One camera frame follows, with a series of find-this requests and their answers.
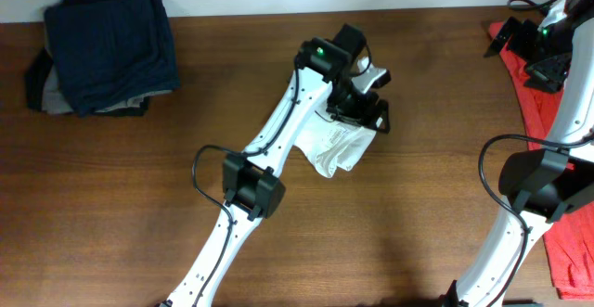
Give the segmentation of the white robot print t-shirt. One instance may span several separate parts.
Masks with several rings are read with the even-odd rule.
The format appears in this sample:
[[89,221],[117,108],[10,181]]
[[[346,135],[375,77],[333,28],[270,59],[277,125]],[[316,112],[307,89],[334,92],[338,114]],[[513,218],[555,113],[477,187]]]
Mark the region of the white robot print t-shirt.
[[334,121],[323,100],[298,134],[294,145],[316,171],[331,178],[338,169],[350,172],[360,161],[377,132],[363,126]]

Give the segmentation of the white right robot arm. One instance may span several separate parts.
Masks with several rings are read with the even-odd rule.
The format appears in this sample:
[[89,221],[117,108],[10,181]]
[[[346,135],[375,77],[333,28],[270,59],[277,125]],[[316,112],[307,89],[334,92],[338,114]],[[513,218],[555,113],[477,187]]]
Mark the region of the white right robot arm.
[[496,221],[474,264],[453,281],[439,303],[447,307],[501,306],[534,244],[564,214],[593,200],[593,0],[509,0],[514,11],[537,11],[540,24],[508,18],[486,50],[504,49],[525,61],[528,85],[561,93],[536,149],[512,154],[486,192],[499,205]]

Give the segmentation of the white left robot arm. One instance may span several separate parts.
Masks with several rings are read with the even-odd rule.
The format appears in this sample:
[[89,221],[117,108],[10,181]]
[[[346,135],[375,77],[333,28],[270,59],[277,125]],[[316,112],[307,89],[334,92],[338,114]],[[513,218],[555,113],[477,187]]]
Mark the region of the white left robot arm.
[[377,89],[390,72],[373,66],[367,39],[345,24],[331,39],[301,44],[286,92],[264,128],[242,151],[224,148],[224,199],[199,256],[163,305],[210,306],[243,243],[278,208],[286,187],[280,176],[298,136],[320,120],[317,137],[329,127],[350,126],[373,134],[390,132],[389,104]]

